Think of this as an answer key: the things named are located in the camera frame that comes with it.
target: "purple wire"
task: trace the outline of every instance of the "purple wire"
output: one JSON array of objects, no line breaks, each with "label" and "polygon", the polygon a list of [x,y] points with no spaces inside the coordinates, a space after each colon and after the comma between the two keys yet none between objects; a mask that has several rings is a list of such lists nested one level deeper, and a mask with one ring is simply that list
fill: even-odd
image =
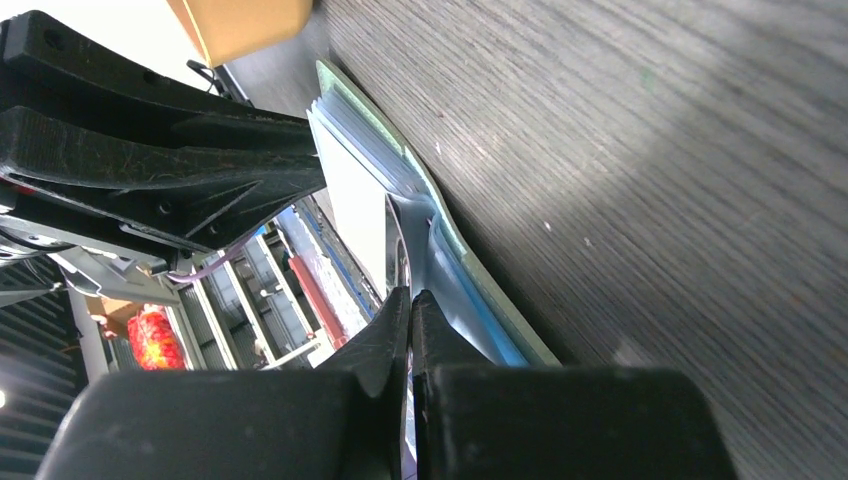
[{"label": "purple wire", "polygon": [[251,238],[253,237],[247,236],[243,240],[239,240],[235,245],[233,245],[229,250],[227,250],[223,255],[221,255],[221,258],[210,263],[206,268],[202,270],[198,270],[192,273],[191,275],[174,275],[172,273],[169,273],[167,277],[172,282],[176,283],[191,283],[196,282],[202,278],[206,278],[207,276],[209,276],[210,273],[214,272],[221,265],[223,265],[224,262],[227,262],[233,257],[235,257],[236,254],[238,254],[238,252],[241,251],[241,249],[244,248],[245,245],[247,245],[247,242],[250,241]]}]

